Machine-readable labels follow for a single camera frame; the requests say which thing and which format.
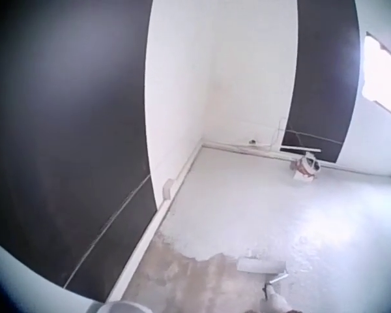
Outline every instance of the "paint roller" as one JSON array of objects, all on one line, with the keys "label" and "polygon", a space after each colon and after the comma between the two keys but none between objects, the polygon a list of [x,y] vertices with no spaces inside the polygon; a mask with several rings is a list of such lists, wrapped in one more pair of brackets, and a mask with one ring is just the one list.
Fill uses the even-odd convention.
[{"label": "paint roller", "polygon": [[277,275],[271,280],[265,282],[265,286],[267,284],[275,284],[280,280],[288,277],[287,264],[285,261],[262,260],[257,258],[239,258],[237,261],[237,270],[247,273]]}]

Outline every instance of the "bright window light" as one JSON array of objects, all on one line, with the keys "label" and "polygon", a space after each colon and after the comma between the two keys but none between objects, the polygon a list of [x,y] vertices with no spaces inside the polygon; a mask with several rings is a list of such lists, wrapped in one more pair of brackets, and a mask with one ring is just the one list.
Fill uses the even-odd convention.
[{"label": "bright window light", "polygon": [[364,77],[362,95],[391,112],[391,53],[369,35],[364,43]]}]

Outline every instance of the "black panel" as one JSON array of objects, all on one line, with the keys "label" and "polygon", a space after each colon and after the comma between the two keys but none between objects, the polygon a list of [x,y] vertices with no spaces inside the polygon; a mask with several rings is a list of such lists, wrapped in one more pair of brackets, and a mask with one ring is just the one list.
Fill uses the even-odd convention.
[{"label": "black panel", "polygon": [[97,242],[67,288],[104,302],[154,216],[154,208],[148,180]]},{"label": "black panel", "polygon": [[45,1],[0,25],[0,245],[59,285],[149,174],[151,2]]},{"label": "black panel", "polygon": [[[297,71],[288,124],[297,132],[342,144],[358,89],[360,39],[355,1],[297,3]],[[327,155],[330,158],[325,160],[337,160],[338,155]]]}]

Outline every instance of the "baseboard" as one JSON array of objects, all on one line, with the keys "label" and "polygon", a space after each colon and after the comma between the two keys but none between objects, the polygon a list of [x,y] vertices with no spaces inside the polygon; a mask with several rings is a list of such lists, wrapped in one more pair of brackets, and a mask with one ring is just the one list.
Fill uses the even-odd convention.
[{"label": "baseboard", "polygon": [[182,170],[180,171],[180,174],[178,174],[173,186],[171,187],[171,199],[170,200],[164,200],[161,204],[161,206],[158,208],[155,216],[152,218],[151,223],[149,224],[148,228],[146,229],[145,233],[143,234],[141,240],[139,241],[138,245],[136,246],[135,250],[132,253],[132,256],[124,266],[124,269],[122,273],[120,274],[119,278],[117,279],[113,289],[111,290],[109,297],[107,298],[106,302],[113,302],[113,301],[120,301],[122,299],[122,296],[124,292],[126,291],[126,288],[128,287],[134,273],[136,272],[136,269],[138,268],[138,265],[140,261],[143,258],[143,255],[145,254],[146,250],[148,249],[149,244],[151,243],[152,238],[154,237],[156,231],[158,230],[159,226],[161,225],[161,222],[163,221],[164,217],[166,216],[175,196],[177,195],[180,187],[182,186],[182,183],[185,180],[185,177],[187,176],[188,172],[190,171],[194,161],[197,158],[197,155],[200,152],[200,149],[202,147],[201,141],[197,144],[193,152],[191,153],[190,157],[188,158],[185,165],[182,167]]},{"label": "baseboard", "polygon": [[[296,155],[294,153],[280,152],[280,151],[264,151],[264,150],[257,149],[255,147],[252,148],[236,147],[233,145],[227,145],[227,144],[216,143],[216,142],[203,142],[203,147],[228,151],[228,152],[234,152],[234,153],[240,153],[243,155],[253,155],[256,157],[276,158],[278,160],[284,160],[284,161],[292,161],[292,160],[297,160],[299,158],[299,155]],[[362,171],[356,171],[352,168],[346,168],[345,166],[340,166],[335,163],[330,163],[326,161],[320,160],[319,163],[323,168],[332,168],[334,170],[341,170],[341,171],[351,171],[353,173],[364,174],[364,175],[375,175],[375,174],[366,173]]]}]

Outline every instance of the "concrete floor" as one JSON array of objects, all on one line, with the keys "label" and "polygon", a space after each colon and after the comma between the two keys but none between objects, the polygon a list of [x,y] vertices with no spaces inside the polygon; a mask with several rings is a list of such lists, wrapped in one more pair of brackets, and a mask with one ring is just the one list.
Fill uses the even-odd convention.
[{"label": "concrete floor", "polygon": [[203,149],[124,298],[154,313],[257,310],[263,275],[240,256],[285,260],[281,294],[306,312],[390,312],[391,179]]}]

